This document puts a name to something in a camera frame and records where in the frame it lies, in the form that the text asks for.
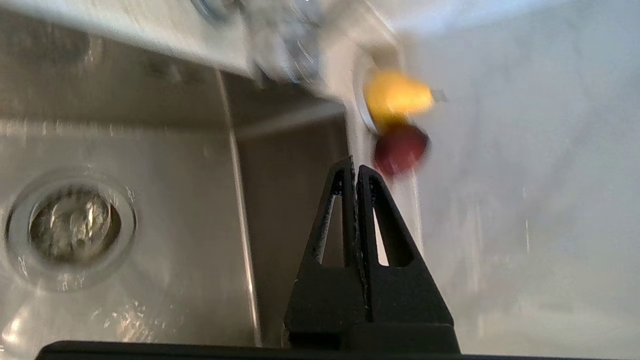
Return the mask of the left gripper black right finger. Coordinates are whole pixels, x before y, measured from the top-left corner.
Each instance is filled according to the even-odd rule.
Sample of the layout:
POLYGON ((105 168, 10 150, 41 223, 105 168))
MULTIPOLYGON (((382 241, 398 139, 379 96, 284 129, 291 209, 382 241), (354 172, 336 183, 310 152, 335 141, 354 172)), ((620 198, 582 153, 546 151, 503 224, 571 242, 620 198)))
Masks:
POLYGON ((358 235, 367 317, 454 326, 454 319, 382 176, 361 165, 358 235))

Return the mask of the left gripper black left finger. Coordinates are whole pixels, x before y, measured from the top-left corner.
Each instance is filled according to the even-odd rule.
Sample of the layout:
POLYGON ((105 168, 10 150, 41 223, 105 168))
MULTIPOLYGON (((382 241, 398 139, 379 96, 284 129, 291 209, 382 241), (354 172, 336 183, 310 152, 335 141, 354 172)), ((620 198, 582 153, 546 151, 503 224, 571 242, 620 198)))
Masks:
POLYGON ((284 316, 291 349, 339 350, 368 315, 354 160, 330 166, 284 316), (335 198, 342 198, 341 267, 322 264, 335 198))

